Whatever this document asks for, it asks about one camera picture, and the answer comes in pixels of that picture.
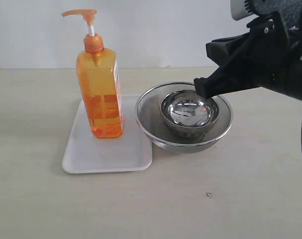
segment soap dispenser bottle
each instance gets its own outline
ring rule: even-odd
[[[85,51],[77,57],[77,75],[92,134],[97,138],[115,138],[123,132],[120,82],[114,51],[104,47],[94,32],[95,9],[76,9],[62,16],[82,15],[89,33]]]

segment metal bowl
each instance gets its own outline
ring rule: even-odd
[[[161,117],[161,103],[168,94],[180,90],[195,90],[195,87],[190,82],[171,82],[160,84],[146,91],[136,103],[136,121],[150,140],[165,150],[176,153],[203,151],[227,134],[232,124],[232,110],[223,97],[213,97],[212,99],[219,106],[219,116],[214,127],[203,137],[179,137],[164,124]]]
[[[204,99],[194,90],[168,94],[161,102],[164,124],[177,136],[203,137],[216,124],[219,106],[214,99]]]

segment table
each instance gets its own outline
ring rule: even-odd
[[[123,94],[141,94],[213,70],[119,73]],[[0,239],[302,239],[302,103],[265,89],[225,97],[234,123],[214,147],[153,146],[145,171],[69,175],[75,70],[0,70]]]

